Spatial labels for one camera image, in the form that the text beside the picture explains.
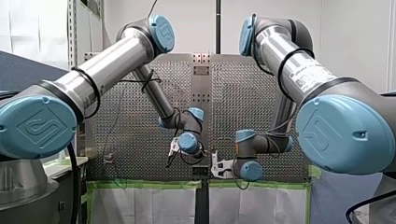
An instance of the white wall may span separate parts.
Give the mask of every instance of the white wall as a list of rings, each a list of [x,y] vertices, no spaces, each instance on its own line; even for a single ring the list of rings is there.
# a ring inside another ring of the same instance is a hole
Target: white wall
[[[323,0],[321,62],[339,77],[387,91],[393,76],[393,9],[393,0]]]
[[[105,0],[105,27],[114,43],[128,22],[146,18],[153,1]],[[208,52],[215,49],[214,0],[159,0],[152,15],[164,15],[174,27],[173,52]]]
[[[114,42],[117,31],[127,22],[147,17],[152,1],[105,0],[105,27]],[[239,34],[252,13],[263,17],[291,18],[304,22],[311,31],[315,51],[320,46],[320,0],[223,0],[222,53],[239,53]],[[159,0],[153,14],[172,23],[176,45],[173,52],[215,51],[215,0]]]

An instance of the silver metal tube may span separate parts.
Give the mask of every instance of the silver metal tube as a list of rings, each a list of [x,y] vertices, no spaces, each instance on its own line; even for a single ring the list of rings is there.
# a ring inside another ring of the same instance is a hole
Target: silver metal tube
[[[256,44],[261,59],[274,74],[287,54],[299,48],[292,43],[290,32],[276,25],[260,32]],[[337,78],[303,51],[288,59],[281,76],[283,86],[297,104],[319,85]]]
[[[136,67],[153,59],[154,50],[149,39],[136,29],[128,31],[123,39],[79,66],[92,77],[101,95]],[[67,73],[51,84],[69,96],[83,114],[96,101],[92,86],[76,71]]]
[[[134,77],[139,81],[149,80],[150,73],[151,69],[148,65],[143,65],[133,71]],[[174,113],[174,108],[166,97],[165,92],[163,92],[163,88],[159,82],[150,81],[143,91],[161,119],[169,118]]]
[[[272,115],[271,133],[288,133],[291,122],[285,124],[290,119],[295,103],[288,99],[281,90],[277,91],[275,107]]]

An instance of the green tape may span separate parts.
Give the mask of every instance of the green tape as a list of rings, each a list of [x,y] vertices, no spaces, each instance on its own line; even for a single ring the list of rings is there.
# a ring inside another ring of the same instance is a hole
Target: green tape
[[[309,165],[309,176],[314,177],[316,179],[320,179],[321,170],[316,165]]]
[[[235,181],[243,188],[248,182],[242,180],[210,180],[209,187],[216,189],[234,189],[237,188]],[[250,182],[249,187],[262,189],[308,189],[309,183],[283,183],[275,181]]]
[[[308,183],[309,186],[306,189],[306,208],[305,208],[305,224],[311,223],[311,192],[312,184]]]
[[[102,180],[87,183],[91,189],[198,189],[200,181],[146,181],[146,180]]]

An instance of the black band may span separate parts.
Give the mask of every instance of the black band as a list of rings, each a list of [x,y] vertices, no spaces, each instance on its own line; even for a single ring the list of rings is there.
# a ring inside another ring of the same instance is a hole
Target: black band
[[[46,89],[47,91],[50,91],[52,94],[54,94],[56,97],[61,99],[63,102],[67,103],[70,106],[70,108],[72,108],[73,112],[76,114],[77,124],[80,124],[84,120],[84,116],[79,110],[78,106],[64,92],[60,91],[58,88],[49,84],[48,82],[41,82],[36,85]]]
[[[93,81],[93,78],[90,77],[90,75],[88,75],[84,70],[82,70],[82,69],[80,69],[80,68],[78,68],[78,67],[72,67],[71,70],[72,70],[72,71],[76,71],[76,72],[78,72],[80,75],[82,75],[82,76],[84,77],[84,79],[87,80],[87,82],[90,83],[90,85],[91,85],[92,88],[93,88],[93,92],[94,92],[94,94],[95,94],[97,104],[96,104],[95,110],[94,110],[88,117],[85,117],[85,119],[90,119],[90,118],[92,118],[92,117],[98,112],[99,107],[100,107],[100,92],[99,92],[99,89],[98,89],[98,87],[96,86],[95,81]]]
[[[338,84],[341,84],[341,83],[344,83],[344,82],[359,82],[359,81],[356,78],[353,78],[353,77],[339,77],[339,78],[334,79],[334,80],[332,80],[330,82],[323,83],[322,85],[318,86],[314,91],[309,93],[303,99],[303,101],[300,103],[300,105],[304,105],[306,102],[312,100],[313,98],[315,98],[316,96],[321,94],[323,91],[326,91],[330,87],[333,87],[335,85],[338,85]]]
[[[314,54],[314,52],[313,52],[311,49],[298,48],[298,49],[295,49],[295,50],[289,52],[289,53],[285,56],[285,58],[282,60],[282,62],[281,62],[280,65],[279,65],[279,68],[278,68],[278,70],[277,70],[277,84],[278,84],[280,90],[282,91],[282,93],[283,93],[288,99],[290,99],[291,101],[293,101],[293,99],[291,99],[291,97],[289,96],[289,94],[286,92],[286,90],[285,90],[285,88],[284,88],[284,86],[283,86],[283,82],[282,82],[283,67],[285,66],[285,64],[286,64],[286,62],[288,61],[288,59],[290,59],[294,54],[300,53],[301,51],[304,51],[304,52],[310,54],[310,56],[311,56],[312,58],[315,58],[315,54]]]
[[[296,38],[297,38],[297,28],[296,28],[296,23],[294,23],[293,20],[289,20],[290,25],[291,25],[291,41],[293,43],[296,42]]]

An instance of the metal bracket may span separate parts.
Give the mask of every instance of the metal bracket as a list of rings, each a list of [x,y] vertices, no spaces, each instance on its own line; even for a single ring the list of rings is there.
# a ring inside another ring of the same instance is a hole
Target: metal bracket
[[[212,175],[221,179],[233,179],[233,160],[219,161],[218,152],[212,153]]]

